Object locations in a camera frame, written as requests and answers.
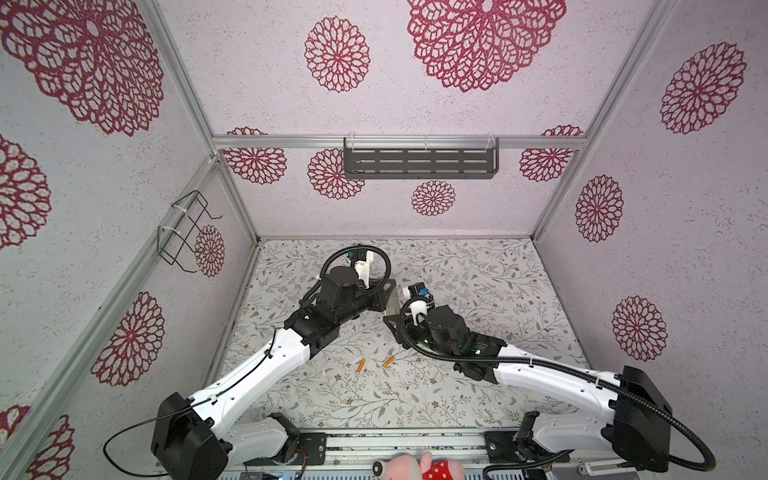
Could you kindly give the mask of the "beige remote control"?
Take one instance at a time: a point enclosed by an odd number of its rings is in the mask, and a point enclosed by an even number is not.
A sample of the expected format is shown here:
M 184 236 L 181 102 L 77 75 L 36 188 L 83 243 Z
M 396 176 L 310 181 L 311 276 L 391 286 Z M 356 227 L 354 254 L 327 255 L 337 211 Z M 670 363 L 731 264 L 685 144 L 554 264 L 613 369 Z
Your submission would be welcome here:
M 394 287 L 388 297 L 384 314 L 386 316 L 399 316 L 401 311 L 401 291 L 399 287 Z

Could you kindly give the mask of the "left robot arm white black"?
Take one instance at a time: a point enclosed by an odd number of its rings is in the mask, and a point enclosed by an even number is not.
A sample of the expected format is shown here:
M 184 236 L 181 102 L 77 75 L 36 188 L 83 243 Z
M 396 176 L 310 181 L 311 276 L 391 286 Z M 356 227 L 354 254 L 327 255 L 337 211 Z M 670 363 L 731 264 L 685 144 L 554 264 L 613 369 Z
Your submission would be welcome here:
M 351 267 L 333 268 L 316 300 L 294 311 L 272 339 L 222 378 L 188 397 L 174 392 L 159 405 L 150 451 L 172 479 L 216 479 L 228 467 L 256 460 L 288 463 L 299 429 L 283 414 L 238 419 L 279 380 L 314 358 L 341 326 L 366 311 L 383 312 L 396 283 L 364 282 Z

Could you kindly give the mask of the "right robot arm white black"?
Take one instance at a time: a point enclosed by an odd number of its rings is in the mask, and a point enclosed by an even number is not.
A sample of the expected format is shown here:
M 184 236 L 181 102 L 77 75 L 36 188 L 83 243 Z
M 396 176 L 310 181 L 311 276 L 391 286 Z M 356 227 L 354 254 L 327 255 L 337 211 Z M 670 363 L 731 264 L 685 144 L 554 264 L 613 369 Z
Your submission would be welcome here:
M 385 325 L 403 348 L 451 364 L 474 381 L 521 387 L 578 408 L 576 414 L 529 412 L 517 430 L 518 466 L 543 467 L 575 450 L 612 451 L 636 469 L 665 472 L 671 463 L 671 407 L 650 377 L 578 369 L 471 331 L 448 306 L 417 300 Z

